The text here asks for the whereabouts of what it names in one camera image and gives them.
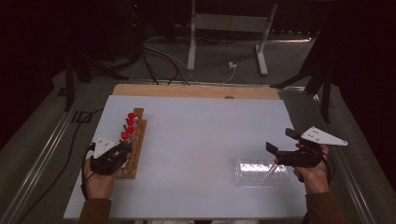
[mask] sleeve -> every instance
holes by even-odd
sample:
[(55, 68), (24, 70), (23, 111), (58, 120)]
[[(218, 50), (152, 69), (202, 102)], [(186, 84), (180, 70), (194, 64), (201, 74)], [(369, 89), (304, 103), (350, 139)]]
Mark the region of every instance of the sleeve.
[(346, 223), (331, 192), (307, 194), (305, 198), (312, 224)]
[(108, 199), (89, 199), (84, 203), (78, 224), (107, 224), (110, 208)]

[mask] clear plastic container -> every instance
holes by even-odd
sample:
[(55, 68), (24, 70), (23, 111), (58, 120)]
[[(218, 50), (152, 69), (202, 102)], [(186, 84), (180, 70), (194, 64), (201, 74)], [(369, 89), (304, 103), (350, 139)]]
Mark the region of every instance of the clear plastic container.
[(235, 166), (235, 184), (245, 188), (273, 188), (289, 181), (288, 170), (267, 159), (239, 159)]

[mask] power outlet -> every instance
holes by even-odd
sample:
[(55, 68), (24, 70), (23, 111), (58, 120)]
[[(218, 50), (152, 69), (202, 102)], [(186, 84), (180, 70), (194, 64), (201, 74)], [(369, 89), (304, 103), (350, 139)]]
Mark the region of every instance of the power outlet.
[(236, 67), (236, 63), (229, 62), (229, 63), (228, 63), (228, 66), (229, 66), (230, 68), (235, 68), (235, 67)]

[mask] metal stand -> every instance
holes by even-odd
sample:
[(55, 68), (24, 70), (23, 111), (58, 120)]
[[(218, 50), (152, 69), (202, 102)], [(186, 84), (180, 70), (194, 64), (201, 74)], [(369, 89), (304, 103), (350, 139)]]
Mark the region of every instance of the metal stand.
[(246, 17), (246, 16), (230, 16), (217, 14), (201, 14), (195, 12), (195, 0), (191, 4), (191, 40), (189, 59), (187, 68), (189, 71), (194, 70), (195, 66), (195, 30), (196, 29), (210, 29), (210, 30), (226, 30), (226, 31), (241, 31), (262, 33), (262, 41), (260, 45), (256, 46), (256, 55), (260, 67), (260, 73), (265, 76), (268, 74), (267, 66), (265, 64), (262, 51), (264, 49), (265, 41), (270, 33), (273, 18), (276, 12), (277, 5), (272, 5), (268, 18), (261, 17)]

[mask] person's arm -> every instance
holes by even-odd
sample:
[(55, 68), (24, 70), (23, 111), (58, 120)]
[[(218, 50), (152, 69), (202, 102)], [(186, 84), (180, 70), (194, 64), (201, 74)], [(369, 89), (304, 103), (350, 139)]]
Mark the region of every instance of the person's arm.
[[(328, 147), (320, 147), (325, 154), (329, 153)], [(312, 168), (294, 167), (294, 173), (304, 178), (306, 207), (312, 224), (345, 223), (338, 203), (330, 192), (323, 161)]]
[(110, 215), (111, 201), (109, 200), (114, 189), (113, 175), (98, 175), (91, 170), (91, 160), (85, 162), (85, 178), (88, 200), (81, 210), (79, 224), (107, 224)]

